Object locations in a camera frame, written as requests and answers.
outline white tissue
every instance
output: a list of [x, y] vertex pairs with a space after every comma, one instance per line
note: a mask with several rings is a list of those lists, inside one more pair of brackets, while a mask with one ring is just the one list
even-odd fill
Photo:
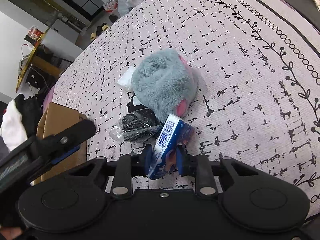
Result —
[[132, 74], [134, 73], [134, 66], [129, 66], [128, 70], [124, 72], [119, 78], [117, 84], [123, 88], [125, 91], [133, 92], [133, 87], [131, 85]]
[[143, 105], [143, 103], [140, 102], [140, 100], [137, 97], [133, 98], [133, 105], [134, 106], [139, 106], [139, 105]]

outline silver rivet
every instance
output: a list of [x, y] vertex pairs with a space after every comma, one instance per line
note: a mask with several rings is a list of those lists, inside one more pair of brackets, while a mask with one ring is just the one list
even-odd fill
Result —
[[61, 140], [60, 140], [60, 142], [61, 142], [62, 144], [66, 144], [67, 141], [68, 141], [68, 137], [66, 137], [66, 136], [63, 136], [63, 137], [61, 138]]
[[123, 195], [123, 194], [126, 194], [128, 193], [128, 189], [126, 187], [115, 187], [112, 192], [115, 194], [115, 195]]
[[166, 193], [166, 192], [164, 192], [164, 193], [161, 193], [161, 194], [160, 194], [160, 197], [169, 197], [169, 194]]
[[216, 190], [213, 187], [202, 187], [200, 193], [203, 195], [212, 195], [216, 193]]

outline gray plush toy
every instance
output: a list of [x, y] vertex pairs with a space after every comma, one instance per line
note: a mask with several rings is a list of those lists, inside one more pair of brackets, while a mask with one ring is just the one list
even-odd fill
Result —
[[136, 97], [165, 122], [169, 114], [184, 116], [194, 99], [198, 78], [173, 49], [146, 57], [136, 68], [131, 83]]

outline floor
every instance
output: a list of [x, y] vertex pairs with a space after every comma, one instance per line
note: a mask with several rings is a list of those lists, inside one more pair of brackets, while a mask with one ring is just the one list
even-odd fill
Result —
[[95, 33], [97, 31], [97, 27], [101, 26], [103, 23], [107, 23], [109, 26], [112, 25], [111, 21], [109, 20], [109, 16], [111, 14], [117, 15], [118, 19], [120, 18], [120, 15], [118, 11], [114, 11], [112, 13], [108, 13], [106, 11], [102, 11], [91, 23], [87, 31], [84, 33], [84, 35], [79, 35], [78, 40], [76, 41], [76, 45], [80, 47], [81, 49], [86, 49], [90, 45], [90, 37], [91, 33]]

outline black circle pattern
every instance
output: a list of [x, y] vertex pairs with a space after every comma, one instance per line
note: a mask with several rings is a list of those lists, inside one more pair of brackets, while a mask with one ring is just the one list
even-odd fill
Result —
[[302, 63], [304, 65], [307, 65], [307, 70], [311, 72], [311, 76], [316, 79], [316, 84], [320, 86], [320, 78], [318, 78], [319, 74], [317, 71], [314, 70], [313, 66], [308, 65], [309, 61], [305, 59], [304, 55], [300, 53], [300, 50], [296, 48], [296, 46], [291, 43], [291, 40], [287, 38], [287, 35], [283, 34], [281, 30], [277, 26], [275, 26], [272, 22], [270, 22], [267, 18], [265, 18], [263, 15], [261, 15], [257, 10], [255, 10], [253, 7], [248, 5], [246, 2], [243, 0], [236, 0], [240, 4], [242, 4], [245, 8], [247, 8], [250, 12], [252, 12], [258, 19], [260, 19], [262, 22], [264, 22], [266, 25], [268, 25], [272, 30], [276, 32], [280, 36], [281, 40], [284, 40], [284, 43], [289, 46], [290, 49], [293, 50], [294, 54], [298, 55], [298, 58], [302, 60]]

